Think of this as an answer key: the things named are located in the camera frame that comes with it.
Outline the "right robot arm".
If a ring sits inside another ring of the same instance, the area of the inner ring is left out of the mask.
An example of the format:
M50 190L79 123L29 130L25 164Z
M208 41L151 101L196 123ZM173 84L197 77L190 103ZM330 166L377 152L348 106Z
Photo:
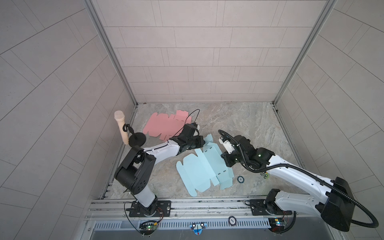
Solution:
M219 142L226 149L222 158L228 167L239 163L249 172L279 177L305 191L304 194L292 194L270 190L263 206L269 214L305 213L321 218L339 231L350 230L355 205L336 192L340 190L348 197L352 195L345 180L331 180L308 172L268 149L254 148L250 140L241 135L233 137L222 130L219 134Z

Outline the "light blue paper box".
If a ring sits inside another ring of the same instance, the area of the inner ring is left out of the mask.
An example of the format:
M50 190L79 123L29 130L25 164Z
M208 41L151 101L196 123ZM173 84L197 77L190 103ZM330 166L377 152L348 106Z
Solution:
M195 149L195 154L187 155L183 161L176 164L177 171L192 197L196 197L198 192L206 191L211 185L219 185L221 190L233 185L234 172L221 157L219 145L214 143L211 134L207 135L204 141L202 149Z

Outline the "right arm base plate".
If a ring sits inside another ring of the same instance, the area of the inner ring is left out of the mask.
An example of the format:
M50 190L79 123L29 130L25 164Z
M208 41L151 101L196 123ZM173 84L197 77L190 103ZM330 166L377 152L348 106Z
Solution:
M246 200L245 205L251 208L253 216L291 216L292 211L281 210L274 202L266 203L265 199Z

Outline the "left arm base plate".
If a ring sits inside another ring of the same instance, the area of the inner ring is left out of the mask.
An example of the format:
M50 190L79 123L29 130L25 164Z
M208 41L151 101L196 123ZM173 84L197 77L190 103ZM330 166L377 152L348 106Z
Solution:
M171 201L155 201L148 208L145 208L138 201L134 201L129 208L129 217L146 218L146 217L169 217L171 211Z

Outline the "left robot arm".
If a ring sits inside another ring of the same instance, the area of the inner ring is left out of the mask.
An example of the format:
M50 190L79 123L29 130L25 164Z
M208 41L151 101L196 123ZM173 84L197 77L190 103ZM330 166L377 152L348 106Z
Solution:
M158 198L148 187L148 182L156 164L181 153L200 149L205 144L196 123L185 124L181 133L167 142L151 147L134 146L117 168L114 178L136 199L139 212L147 216L156 212Z

